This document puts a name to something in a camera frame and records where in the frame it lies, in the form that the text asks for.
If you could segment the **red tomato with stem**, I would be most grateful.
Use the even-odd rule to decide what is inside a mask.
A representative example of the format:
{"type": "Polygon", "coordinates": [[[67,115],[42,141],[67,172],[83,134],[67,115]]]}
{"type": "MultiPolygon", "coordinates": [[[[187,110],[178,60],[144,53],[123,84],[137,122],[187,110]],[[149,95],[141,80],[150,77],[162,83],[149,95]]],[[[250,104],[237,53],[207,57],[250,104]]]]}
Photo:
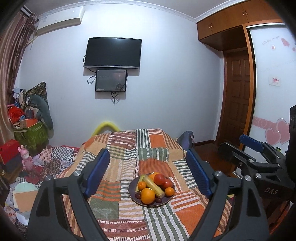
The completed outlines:
{"type": "Polygon", "coordinates": [[[164,181],[164,183],[161,185],[162,189],[165,191],[167,188],[171,187],[173,188],[173,183],[170,179],[166,178],[166,180],[164,181]]]}

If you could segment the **smooth red tomato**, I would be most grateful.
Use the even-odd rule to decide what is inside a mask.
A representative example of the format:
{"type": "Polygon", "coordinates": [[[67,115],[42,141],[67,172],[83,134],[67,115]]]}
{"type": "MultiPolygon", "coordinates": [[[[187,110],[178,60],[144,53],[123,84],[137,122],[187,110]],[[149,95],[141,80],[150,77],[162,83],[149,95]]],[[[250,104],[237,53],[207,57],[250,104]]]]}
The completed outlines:
{"type": "Polygon", "coordinates": [[[153,181],[156,185],[163,185],[166,181],[166,177],[163,174],[158,173],[154,176],[153,181]]]}

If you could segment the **long yellow banana piece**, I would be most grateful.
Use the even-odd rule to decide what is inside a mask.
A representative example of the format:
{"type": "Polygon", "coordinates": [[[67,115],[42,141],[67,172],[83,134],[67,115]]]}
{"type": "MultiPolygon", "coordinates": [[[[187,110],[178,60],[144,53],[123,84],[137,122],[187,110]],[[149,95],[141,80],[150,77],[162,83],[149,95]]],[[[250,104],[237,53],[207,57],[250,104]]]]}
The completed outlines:
{"type": "Polygon", "coordinates": [[[156,197],[163,198],[165,196],[165,192],[158,185],[156,185],[154,181],[149,178],[149,176],[144,175],[143,181],[146,183],[147,187],[155,192],[156,197]]]}

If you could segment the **large orange with sticker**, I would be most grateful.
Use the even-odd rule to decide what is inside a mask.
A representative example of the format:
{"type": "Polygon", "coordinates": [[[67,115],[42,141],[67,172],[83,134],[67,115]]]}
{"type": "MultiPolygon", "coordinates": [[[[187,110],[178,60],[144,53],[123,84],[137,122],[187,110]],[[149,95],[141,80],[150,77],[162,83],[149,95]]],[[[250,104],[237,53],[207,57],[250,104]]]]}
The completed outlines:
{"type": "Polygon", "coordinates": [[[144,204],[151,204],[155,200],[155,192],[150,188],[145,188],[141,191],[141,201],[144,204]]]}

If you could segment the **light green round plate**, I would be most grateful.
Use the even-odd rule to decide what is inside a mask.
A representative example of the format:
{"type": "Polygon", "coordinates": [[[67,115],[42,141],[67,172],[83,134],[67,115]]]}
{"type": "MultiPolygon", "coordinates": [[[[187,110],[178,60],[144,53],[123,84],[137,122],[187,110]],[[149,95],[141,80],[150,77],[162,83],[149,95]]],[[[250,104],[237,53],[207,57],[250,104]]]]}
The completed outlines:
{"type": "Polygon", "coordinates": [[[29,192],[29,191],[37,191],[36,186],[32,183],[29,183],[29,182],[19,183],[15,187],[16,193],[29,192]]]}

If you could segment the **small mandarin by plate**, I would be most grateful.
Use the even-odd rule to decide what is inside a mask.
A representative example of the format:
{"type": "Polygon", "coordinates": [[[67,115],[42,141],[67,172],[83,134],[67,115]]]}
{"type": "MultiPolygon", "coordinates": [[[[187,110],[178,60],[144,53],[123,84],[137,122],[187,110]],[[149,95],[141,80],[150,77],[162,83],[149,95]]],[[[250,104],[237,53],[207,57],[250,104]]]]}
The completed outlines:
{"type": "Polygon", "coordinates": [[[174,195],[174,193],[175,193],[175,190],[174,190],[173,187],[167,187],[167,188],[165,189],[165,196],[166,196],[166,197],[171,197],[171,196],[174,195]]]}

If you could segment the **red box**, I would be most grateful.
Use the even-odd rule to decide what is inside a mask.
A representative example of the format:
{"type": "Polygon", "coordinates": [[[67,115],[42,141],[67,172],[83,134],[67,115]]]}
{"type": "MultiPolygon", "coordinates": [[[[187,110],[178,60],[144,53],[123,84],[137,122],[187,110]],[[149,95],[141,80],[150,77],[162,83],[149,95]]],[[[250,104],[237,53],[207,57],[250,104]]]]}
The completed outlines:
{"type": "Polygon", "coordinates": [[[9,140],[0,149],[0,158],[3,165],[7,164],[12,158],[19,154],[20,143],[17,140],[9,140]]]}

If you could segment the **small mandarin near tomato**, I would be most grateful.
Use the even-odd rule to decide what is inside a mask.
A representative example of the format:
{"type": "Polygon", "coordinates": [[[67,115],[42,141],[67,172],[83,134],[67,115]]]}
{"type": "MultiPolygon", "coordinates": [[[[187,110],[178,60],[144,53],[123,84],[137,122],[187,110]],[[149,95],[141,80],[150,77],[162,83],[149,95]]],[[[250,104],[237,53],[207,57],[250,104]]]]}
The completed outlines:
{"type": "Polygon", "coordinates": [[[139,181],[137,184],[137,189],[139,191],[142,191],[145,188],[147,188],[147,184],[145,183],[145,181],[139,181]]]}

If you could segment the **dark red plum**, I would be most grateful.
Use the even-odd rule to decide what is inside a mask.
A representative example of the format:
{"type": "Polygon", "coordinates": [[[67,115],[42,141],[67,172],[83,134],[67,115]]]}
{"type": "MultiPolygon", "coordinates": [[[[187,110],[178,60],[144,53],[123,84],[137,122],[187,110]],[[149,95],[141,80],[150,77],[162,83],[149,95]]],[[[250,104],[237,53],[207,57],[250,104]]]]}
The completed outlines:
{"type": "Polygon", "coordinates": [[[135,198],[136,199],[141,199],[141,192],[135,192],[135,198]]]}

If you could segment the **striped patchwork bedspread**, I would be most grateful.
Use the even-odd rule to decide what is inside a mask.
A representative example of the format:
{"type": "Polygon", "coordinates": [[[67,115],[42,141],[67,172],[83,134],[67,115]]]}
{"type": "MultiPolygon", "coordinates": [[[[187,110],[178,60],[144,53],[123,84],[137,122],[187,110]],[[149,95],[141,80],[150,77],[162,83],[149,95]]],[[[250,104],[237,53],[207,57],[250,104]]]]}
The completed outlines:
{"type": "Polygon", "coordinates": [[[180,144],[153,128],[102,133],[81,146],[61,177],[84,168],[102,149],[109,151],[109,166],[88,202],[108,239],[187,240],[208,199],[180,144]]]}

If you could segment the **grey plush toy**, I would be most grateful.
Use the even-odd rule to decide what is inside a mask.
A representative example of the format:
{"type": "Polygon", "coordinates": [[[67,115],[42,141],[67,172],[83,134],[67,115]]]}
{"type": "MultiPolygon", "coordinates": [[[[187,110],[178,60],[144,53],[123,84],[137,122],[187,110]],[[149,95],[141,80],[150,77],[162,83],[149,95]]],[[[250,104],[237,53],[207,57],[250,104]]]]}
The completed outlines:
{"type": "Polygon", "coordinates": [[[49,107],[45,100],[39,95],[34,94],[30,96],[28,103],[30,107],[37,108],[40,111],[41,121],[44,122],[48,130],[52,130],[54,125],[50,115],[49,107]]]}

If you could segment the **wooden overhead cabinet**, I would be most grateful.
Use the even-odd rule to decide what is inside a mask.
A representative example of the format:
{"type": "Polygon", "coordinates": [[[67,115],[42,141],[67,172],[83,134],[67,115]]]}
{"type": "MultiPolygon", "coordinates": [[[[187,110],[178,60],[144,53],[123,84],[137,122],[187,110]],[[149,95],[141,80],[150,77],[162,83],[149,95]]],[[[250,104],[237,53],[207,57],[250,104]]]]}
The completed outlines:
{"type": "Polygon", "coordinates": [[[266,1],[245,1],[197,22],[198,40],[217,51],[247,46],[244,24],[282,22],[266,1]]]}

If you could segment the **white air conditioner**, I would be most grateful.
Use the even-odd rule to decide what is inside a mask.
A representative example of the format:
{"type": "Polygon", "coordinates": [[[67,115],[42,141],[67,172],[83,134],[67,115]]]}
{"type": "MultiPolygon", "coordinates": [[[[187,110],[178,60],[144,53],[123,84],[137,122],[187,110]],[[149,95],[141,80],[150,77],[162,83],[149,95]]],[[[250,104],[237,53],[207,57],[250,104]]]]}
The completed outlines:
{"type": "Polygon", "coordinates": [[[62,28],[78,26],[82,22],[84,13],[85,9],[80,6],[40,18],[36,33],[39,36],[62,28]]]}

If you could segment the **small wall monitor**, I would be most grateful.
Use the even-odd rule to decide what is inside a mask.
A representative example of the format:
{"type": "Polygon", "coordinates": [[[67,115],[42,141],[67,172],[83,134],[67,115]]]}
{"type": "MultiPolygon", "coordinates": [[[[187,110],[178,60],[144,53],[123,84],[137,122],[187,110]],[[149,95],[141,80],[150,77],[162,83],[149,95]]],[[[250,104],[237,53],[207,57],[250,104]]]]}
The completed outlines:
{"type": "Polygon", "coordinates": [[[127,70],[97,69],[96,92],[126,92],[127,70]]]}

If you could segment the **wall mounted black television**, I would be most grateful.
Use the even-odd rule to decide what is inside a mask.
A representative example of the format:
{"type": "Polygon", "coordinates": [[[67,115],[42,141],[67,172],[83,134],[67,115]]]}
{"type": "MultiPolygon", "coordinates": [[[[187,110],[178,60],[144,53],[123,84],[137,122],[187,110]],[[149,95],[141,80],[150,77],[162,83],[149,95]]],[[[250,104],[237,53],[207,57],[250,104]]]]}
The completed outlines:
{"type": "Polygon", "coordinates": [[[89,38],[84,59],[86,68],[140,68],[142,40],[133,38],[89,38]]]}

